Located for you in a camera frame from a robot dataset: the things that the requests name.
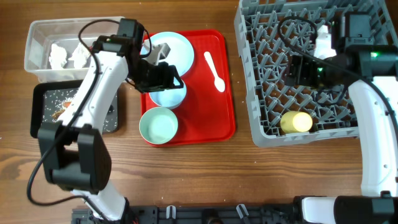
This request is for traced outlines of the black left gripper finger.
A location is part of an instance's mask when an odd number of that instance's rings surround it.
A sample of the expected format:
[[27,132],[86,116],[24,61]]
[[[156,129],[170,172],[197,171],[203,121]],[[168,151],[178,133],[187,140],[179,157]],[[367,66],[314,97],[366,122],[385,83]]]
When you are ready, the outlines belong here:
[[169,75],[169,89],[181,89],[184,87],[183,81],[178,74],[177,68],[175,65],[169,65],[168,67],[168,75]]
[[141,93],[152,93],[152,92],[159,92],[164,90],[169,90],[170,88],[164,86],[141,86],[139,90]]

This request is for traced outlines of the light blue bowl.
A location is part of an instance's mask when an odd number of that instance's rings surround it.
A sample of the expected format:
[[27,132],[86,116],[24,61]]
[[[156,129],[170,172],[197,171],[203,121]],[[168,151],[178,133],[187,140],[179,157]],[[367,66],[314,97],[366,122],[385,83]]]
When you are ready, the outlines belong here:
[[187,95],[187,87],[152,92],[149,94],[151,100],[160,107],[170,110],[179,107]]

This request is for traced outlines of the light blue plate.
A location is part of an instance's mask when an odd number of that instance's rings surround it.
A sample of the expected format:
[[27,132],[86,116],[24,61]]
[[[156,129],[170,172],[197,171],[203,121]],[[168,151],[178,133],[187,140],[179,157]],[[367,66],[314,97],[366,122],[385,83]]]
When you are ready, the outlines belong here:
[[169,54],[159,63],[165,62],[173,65],[180,77],[184,76],[193,65],[194,50],[192,44],[182,34],[176,32],[159,32],[150,37],[152,46],[167,44],[170,48]]

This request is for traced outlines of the mint green bowl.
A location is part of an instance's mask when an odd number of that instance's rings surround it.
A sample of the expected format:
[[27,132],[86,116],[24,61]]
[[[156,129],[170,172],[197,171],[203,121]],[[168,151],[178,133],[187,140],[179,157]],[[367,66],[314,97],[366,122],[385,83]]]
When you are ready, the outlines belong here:
[[177,130],[178,119],[168,108],[151,108],[142,115],[139,122],[141,136],[155,145],[165,144],[172,140]]

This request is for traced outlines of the white plastic spoon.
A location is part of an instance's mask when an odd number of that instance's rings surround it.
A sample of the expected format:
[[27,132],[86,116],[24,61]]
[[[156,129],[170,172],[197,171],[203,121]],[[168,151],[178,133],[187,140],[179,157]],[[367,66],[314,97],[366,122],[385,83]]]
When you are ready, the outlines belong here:
[[209,68],[210,68],[210,70],[211,70],[211,72],[212,72],[212,74],[214,76],[214,85],[215,85],[216,89],[219,92],[224,92],[225,89],[226,89],[225,82],[224,82],[224,80],[222,78],[220,78],[218,76],[218,73],[216,71],[215,64],[214,64],[214,61],[212,59],[212,56],[211,56],[210,52],[205,52],[204,53],[204,57],[205,57],[205,60],[206,60],[208,66],[209,66]]

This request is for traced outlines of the yellow plastic cup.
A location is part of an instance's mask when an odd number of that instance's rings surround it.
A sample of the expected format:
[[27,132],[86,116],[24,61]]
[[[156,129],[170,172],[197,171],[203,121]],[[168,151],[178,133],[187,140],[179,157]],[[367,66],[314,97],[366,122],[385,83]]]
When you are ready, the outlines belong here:
[[286,134],[307,132],[312,125],[312,117],[301,111],[286,112],[280,120],[280,127]]

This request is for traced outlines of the white tissue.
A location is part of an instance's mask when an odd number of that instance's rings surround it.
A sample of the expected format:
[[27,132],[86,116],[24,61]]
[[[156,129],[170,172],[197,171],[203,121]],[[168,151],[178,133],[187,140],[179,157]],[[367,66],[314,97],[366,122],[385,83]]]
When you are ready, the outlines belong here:
[[67,51],[57,44],[51,45],[49,56],[50,66],[54,70],[63,69],[67,63]]
[[79,69],[86,65],[90,56],[90,51],[82,43],[79,43],[68,60],[73,62],[74,68]]

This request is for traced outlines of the white rice pile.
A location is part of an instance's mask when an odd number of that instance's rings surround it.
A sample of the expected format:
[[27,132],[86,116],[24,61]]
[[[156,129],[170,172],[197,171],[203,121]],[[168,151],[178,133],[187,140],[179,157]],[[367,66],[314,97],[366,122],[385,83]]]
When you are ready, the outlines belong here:
[[[56,122],[52,118],[54,112],[59,110],[66,110],[63,108],[64,101],[71,101],[74,99],[78,88],[66,88],[61,90],[48,90],[43,95],[43,109],[42,122]],[[111,106],[106,115],[103,134],[113,133],[118,129],[118,94],[115,94]]]

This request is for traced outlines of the brown food scrap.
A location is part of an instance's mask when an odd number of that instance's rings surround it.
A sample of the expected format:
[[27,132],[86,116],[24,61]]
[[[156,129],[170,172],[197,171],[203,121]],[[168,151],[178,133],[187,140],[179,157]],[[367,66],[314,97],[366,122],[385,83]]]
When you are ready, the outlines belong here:
[[52,118],[53,118],[54,120],[57,120],[57,119],[60,117],[60,115],[63,114],[64,112],[65,112],[65,110],[56,111],[56,112],[54,112],[54,114],[52,115]]

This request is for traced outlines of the orange carrot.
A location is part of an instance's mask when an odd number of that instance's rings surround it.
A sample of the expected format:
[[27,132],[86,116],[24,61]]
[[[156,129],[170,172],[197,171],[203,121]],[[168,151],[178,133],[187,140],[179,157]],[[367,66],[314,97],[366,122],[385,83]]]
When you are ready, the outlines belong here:
[[64,101],[62,105],[63,105],[63,108],[66,109],[71,105],[71,101]]

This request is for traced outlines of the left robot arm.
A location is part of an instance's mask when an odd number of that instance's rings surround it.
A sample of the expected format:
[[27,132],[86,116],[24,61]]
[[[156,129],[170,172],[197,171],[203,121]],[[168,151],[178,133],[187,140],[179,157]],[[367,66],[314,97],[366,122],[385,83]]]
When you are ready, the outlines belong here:
[[141,54],[149,33],[135,19],[120,19],[117,33],[88,47],[91,64],[70,106],[37,131],[48,183],[69,191],[92,210],[96,223],[138,223],[139,218],[111,183],[111,157],[102,138],[105,117],[122,82],[141,93],[184,86],[175,66],[149,62]]

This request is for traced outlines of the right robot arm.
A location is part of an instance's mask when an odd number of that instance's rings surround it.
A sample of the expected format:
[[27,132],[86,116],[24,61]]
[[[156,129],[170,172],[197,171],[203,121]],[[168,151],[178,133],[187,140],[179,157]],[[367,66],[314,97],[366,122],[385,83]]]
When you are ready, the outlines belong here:
[[397,47],[378,45],[371,18],[347,12],[331,22],[336,55],[320,59],[285,41],[294,51],[285,82],[326,90],[343,85],[359,128],[361,195],[295,199],[301,223],[397,222]]

